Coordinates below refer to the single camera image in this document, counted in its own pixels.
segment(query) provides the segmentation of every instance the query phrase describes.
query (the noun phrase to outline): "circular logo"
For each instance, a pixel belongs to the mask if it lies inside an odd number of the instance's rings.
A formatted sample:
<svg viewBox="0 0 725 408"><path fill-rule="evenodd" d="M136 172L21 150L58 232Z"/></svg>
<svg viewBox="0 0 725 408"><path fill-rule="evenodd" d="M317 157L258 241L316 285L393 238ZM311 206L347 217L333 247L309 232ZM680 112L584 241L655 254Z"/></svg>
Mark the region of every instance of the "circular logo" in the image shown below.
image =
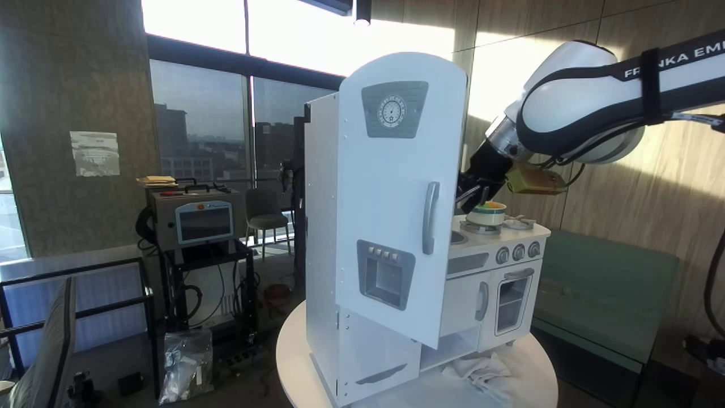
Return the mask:
<svg viewBox="0 0 725 408"><path fill-rule="evenodd" d="M379 106L379 120L388 130L399 127L407 120L407 99L388 95Z"/></svg>

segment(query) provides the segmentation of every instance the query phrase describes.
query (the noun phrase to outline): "toy stove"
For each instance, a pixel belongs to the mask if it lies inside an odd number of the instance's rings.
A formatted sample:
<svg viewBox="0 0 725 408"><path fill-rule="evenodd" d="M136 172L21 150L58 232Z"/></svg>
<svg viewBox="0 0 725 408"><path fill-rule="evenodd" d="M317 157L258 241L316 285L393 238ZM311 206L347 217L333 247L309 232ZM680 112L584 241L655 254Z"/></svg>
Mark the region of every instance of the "toy stove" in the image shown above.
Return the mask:
<svg viewBox="0 0 725 408"><path fill-rule="evenodd" d="M524 217L478 228L454 217L442 335L462 335L478 351L531 332L549 230Z"/></svg>

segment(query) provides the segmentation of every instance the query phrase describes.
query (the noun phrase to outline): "monitor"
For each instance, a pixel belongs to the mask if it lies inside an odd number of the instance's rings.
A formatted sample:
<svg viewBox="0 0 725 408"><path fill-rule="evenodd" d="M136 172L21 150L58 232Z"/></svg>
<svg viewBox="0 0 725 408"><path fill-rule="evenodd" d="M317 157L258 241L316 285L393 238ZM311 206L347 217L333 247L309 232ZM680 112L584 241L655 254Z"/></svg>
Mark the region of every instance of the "monitor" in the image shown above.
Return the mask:
<svg viewBox="0 0 725 408"><path fill-rule="evenodd" d="M75 345L75 296L72 282L61 279L42 332L42 349L34 366L10 392L10 407L63 407L71 356Z"/></svg>
<svg viewBox="0 0 725 408"><path fill-rule="evenodd" d="M147 188L147 217L140 237L162 251L230 245L245 237L243 195L226 188Z"/></svg>

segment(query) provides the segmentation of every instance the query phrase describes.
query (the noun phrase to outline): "sunlight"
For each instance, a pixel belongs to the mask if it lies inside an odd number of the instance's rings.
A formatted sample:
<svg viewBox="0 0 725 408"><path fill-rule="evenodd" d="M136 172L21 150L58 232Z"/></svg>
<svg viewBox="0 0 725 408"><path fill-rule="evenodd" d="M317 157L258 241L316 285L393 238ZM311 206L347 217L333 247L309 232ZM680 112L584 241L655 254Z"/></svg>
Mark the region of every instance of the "sunlight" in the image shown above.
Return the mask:
<svg viewBox="0 0 725 408"><path fill-rule="evenodd" d="M0 138L0 194L10 194L10 190L11 190L10 171L7 171L7 163L4 163L3 138Z"/></svg>
<svg viewBox="0 0 725 408"><path fill-rule="evenodd" d="M700 114L712 115L724 112L725 105L700 110ZM724 157L724 133L709 130L707 124L665 123L649 127L637 150L616 162L616 166L674 182L705 195L724 198Z"/></svg>
<svg viewBox="0 0 725 408"><path fill-rule="evenodd" d="M143 0L147 35L245 52L245 7L240 0Z"/></svg>
<svg viewBox="0 0 725 408"><path fill-rule="evenodd" d="M562 42L478 31L477 43L470 115L493 123Z"/></svg>
<svg viewBox="0 0 725 408"><path fill-rule="evenodd" d="M251 55L314 70L350 76L377 58L404 51L454 60L456 31L448 28L391 20L366 25L299 0L251 0L249 17Z"/></svg>

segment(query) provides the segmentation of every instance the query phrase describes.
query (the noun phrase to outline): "glass window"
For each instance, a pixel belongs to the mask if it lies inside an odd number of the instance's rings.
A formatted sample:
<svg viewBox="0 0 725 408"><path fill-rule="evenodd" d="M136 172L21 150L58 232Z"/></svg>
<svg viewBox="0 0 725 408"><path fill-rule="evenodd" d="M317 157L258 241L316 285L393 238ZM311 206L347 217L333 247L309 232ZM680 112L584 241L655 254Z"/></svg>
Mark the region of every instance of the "glass window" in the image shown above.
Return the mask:
<svg viewBox="0 0 725 408"><path fill-rule="evenodd" d="M0 140L0 265L27 258L13 187Z"/></svg>
<svg viewBox="0 0 725 408"><path fill-rule="evenodd" d="M301 157L301 133L294 118L305 105L333 92L254 78L254 182L279 194L291 206L291 188L281 184L283 166Z"/></svg>
<svg viewBox="0 0 725 408"><path fill-rule="evenodd" d="M143 0L147 35L245 52L243 0Z"/></svg>
<svg viewBox="0 0 725 408"><path fill-rule="evenodd" d="M234 184L249 175L247 80L152 62L162 172Z"/></svg>
<svg viewBox="0 0 725 408"><path fill-rule="evenodd" d="M377 58L404 51L451 62L456 45L451 28L391 20L360 25L299 0L249 0L249 20L249 55L333 76L350 76Z"/></svg>

